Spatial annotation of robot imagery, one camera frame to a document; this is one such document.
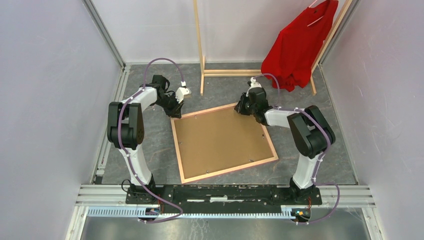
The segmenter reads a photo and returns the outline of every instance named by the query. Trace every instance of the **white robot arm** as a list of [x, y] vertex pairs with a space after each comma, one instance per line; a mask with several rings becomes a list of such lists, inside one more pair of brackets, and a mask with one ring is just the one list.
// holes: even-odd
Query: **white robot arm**
[[[161, 76], [154, 75], [152, 83], [147, 84], [143, 93], [134, 97], [131, 104], [127, 106], [124, 112], [124, 118], [128, 119], [128, 123], [121, 125], [121, 138], [124, 147], [127, 149], [131, 159], [134, 172], [138, 175], [145, 185], [152, 183], [152, 173], [146, 165], [146, 159], [142, 149], [144, 138], [143, 111], [148, 106], [159, 105], [169, 117], [181, 118], [181, 107], [184, 104], [184, 98], [191, 96], [191, 91], [186, 87], [185, 82], [181, 82], [181, 87], [175, 93], [166, 92], [169, 87], [169, 81]], [[123, 104], [128, 99], [120, 102], [111, 102], [109, 104], [107, 138], [118, 148], [119, 152], [124, 156], [126, 166], [130, 170], [131, 183], [140, 186], [131, 166], [128, 163], [127, 154], [120, 148], [118, 142], [118, 118]]]
[[[241, 95], [240, 101], [234, 109], [242, 115], [254, 115], [256, 121], [265, 126], [280, 126], [291, 130], [300, 154], [290, 185], [295, 184], [299, 190], [310, 188], [313, 186], [312, 177], [319, 153], [328, 147], [325, 137], [317, 128], [310, 129], [314, 127], [313, 123], [295, 111], [295, 108], [282, 110], [280, 107], [269, 106], [265, 90], [254, 77], [248, 84], [250, 88]], [[302, 110], [322, 126], [330, 143], [333, 144], [336, 140], [334, 132], [318, 107], [310, 106]]]

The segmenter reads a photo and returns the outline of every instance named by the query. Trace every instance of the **wooden pole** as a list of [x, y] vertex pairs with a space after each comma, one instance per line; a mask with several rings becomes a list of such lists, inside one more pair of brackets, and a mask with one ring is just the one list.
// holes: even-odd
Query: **wooden pole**
[[262, 74], [260, 69], [205, 69], [204, 73], [205, 74], [216, 74], [216, 73], [247, 74], [247, 73], [250, 73], [252, 75]]
[[193, 7], [194, 7], [194, 21], [196, 24], [196, 32], [197, 32], [197, 46], [198, 46], [198, 52], [199, 52], [200, 72], [201, 72], [200, 95], [203, 96], [203, 87], [204, 87], [204, 79], [205, 79], [205, 58], [203, 57], [202, 42], [200, 39], [199, 12], [198, 12], [197, 0], [193, 0]]
[[[327, 38], [324, 41], [324, 44], [321, 46], [321, 49], [318, 52], [318, 55], [315, 58], [315, 61], [313, 61], [311, 74], [314, 73], [315, 68], [317, 67], [318, 63], [320, 62], [321, 58], [323, 57], [324, 52], [326, 51], [327, 47], [330, 44], [331, 39], [334, 37], [334, 34], [336, 33], [337, 29], [339, 28], [340, 23], [342, 22], [343, 18], [345, 17], [346, 12], [348, 11], [349, 7], [351, 6], [353, 0], [346, 0], [343, 4], [343, 7], [340, 10], [340, 13], [338, 14], [337, 18], [335, 19], [335, 23], [332, 25], [330, 32], [327, 35]], [[314, 79], [312, 78], [312, 75], [310, 76], [310, 86], [312, 88], [312, 95], [315, 96], [317, 94], [317, 90], [315, 89], [315, 83]]]
[[254, 77], [259, 74], [252, 74], [251, 72], [213, 72], [213, 73], [206, 73], [204, 74], [205, 77]]

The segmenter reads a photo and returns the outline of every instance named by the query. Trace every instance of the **black mounting plate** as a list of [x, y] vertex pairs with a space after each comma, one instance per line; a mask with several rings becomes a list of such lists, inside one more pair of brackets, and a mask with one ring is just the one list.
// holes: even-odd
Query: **black mounting plate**
[[[156, 185], [153, 192], [179, 205], [187, 214], [246, 214], [281, 213], [281, 205], [322, 205], [320, 190], [311, 188], [308, 194], [295, 197], [289, 186], [282, 185]], [[146, 199], [128, 191], [125, 203], [146, 204]], [[179, 213], [175, 207], [164, 204], [164, 213]]]

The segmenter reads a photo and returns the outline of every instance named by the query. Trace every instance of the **wooden frame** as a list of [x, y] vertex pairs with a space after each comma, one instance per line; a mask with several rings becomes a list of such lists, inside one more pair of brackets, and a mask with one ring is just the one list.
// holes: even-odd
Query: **wooden frame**
[[[231, 103], [231, 104], [227, 104], [227, 105], [224, 105], [224, 106], [218, 106], [218, 107], [214, 107], [214, 108], [210, 108], [210, 109], [206, 109], [206, 110], [201, 110], [201, 111], [196, 111], [196, 112], [184, 114], [184, 115], [181, 116], [181, 119], [189, 118], [189, 117], [200, 115], [200, 114], [211, 113], [211, 112], [215, 112], [215, 111], [219, 111], [219, 110], [223, 110], [223, 109], [227, 109], [227, 108], [234, 108], [234, 106], [236, 104], [237, 103]], [[213, 176], [218, 176], [218, 175], [221, 175], [221, 174], [226, 174], [226, 173], [237, 171], [237, 170], [240, 170], [240, 169], [245, 169], [245, 168], [249, 168], [249, 167], [253, 167], [253, 166], [257, 166], [257, 165], [261, 165], [261, 164], [265, 164], [265, 163], [269, 163], [269, 162], [278, 160], [278, 155], [277, 155], [276, 149], [274, 148], [274, 144], [271, 141], [271, 137], [270, 137], [270, 134], [268, 133], [267, 128], [264, 125], [260, 125], [262, 127], [262, 130], [263, 130], [263, 135], [264, 135], [264, 137], [265, 137], [265, 139], [266, 139], [266, 141], [269, 145], [269, 148], [272, 152], [272, 157], [262, 159], [262, 160], [257, 160], [257, 161], [254, 161], [254, 162], [246, 163], [246, 164], [231, 167], [231, 168], [227, 168], [227, 169], [224, 169], [224, 170], [214, 171], [214, 172], [211, 172], [211, 173], [206, 173], [206, 174], [202, 174], [202, 175], [195, 176], [195, 177], [185, 178], [184, 177], [184, 171], [183, 171], [183, 163], [182, 163], [181, 154], [180, 154], [180, 147], [179, 147], [179, 144], [178, 144], [177, 132], [176, 132], [176, 128], [175, 128], [175, 121], [176, 120], [178, 120], [178, 118], [171, 118], [171, 126], [172, 126], [173, 140], [174, 140], [174, 144], [175, 144], [176, 157], [177, 157], [177, 161], [178, 161], [179, 175], [180, 175], [182, 184], [201, 180], [201, 179], [205, 179], [205, 178], [209, 178], [209, 177], [213, 177]]]
[[[330, 40], [333, 38], [337, 28], [339, 27], [340, 23], [345, 17], [345, 14], [348, 11], [352, 1], [353, 0], [346, 0], [344, 2], [344, 5], [337, 16], [335, 23], [333, 24], [330, 32], [328, 33], [328, 36], [325, 39], [324, 44], [319, 50], [319, 53], [316, 56], [315, 61], [313, 62], [313, 65], [311, 68], [312, 73], [314, 72], [315, 68], [320, 62], [321, 57], [323, 56], [325, 50], [327, 49], [330, 43]], [[200, 71], [201, 71], [201, 79], [200, 79], [200, 95], [201, 96], [203, 96], [203, 93], [204, 93], [205, 77], [251, 77], [251, 76], [257, 76], [262, 74], [260, 69], [205, 69], [206, 60], [205, 60], [205, 56], [202, 53], [202, 42], [201, 42], [201, 36], [200, 36], [199, 12], [198, 12], [197, 0], [193, 0], [193, 6], [194, 6], [194, 20], [195, 20], [196, 32], [197, 32], [197, 45], [198, 45], [199, 60], [200, 60]], [[312, 89], [312, 95], [315, 96], [317, 94], [317, 90], [315, 88], [315, 83], [314, 83], [312, 74], [310, 76], [310, 86]]]

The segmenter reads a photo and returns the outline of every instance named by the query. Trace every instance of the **white wall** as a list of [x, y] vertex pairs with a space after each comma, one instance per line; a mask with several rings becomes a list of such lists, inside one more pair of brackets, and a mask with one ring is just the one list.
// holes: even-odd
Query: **white wall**
[[323, 65], [387, 239], [422, 239], [423, 1], [362, 0]]
[[[193, 0], [93, 2], [126, 62], [149, 62], [158, 57], [177, 62], [199, 61]], [[262, 61], [280, 30], [312, 2], [198, 0], [206, 60]], [[338, 10], [344, 2], [339, 1]]]
[[81, 0], [0, 8], [0, 239], [64, 239], [120, 68]]

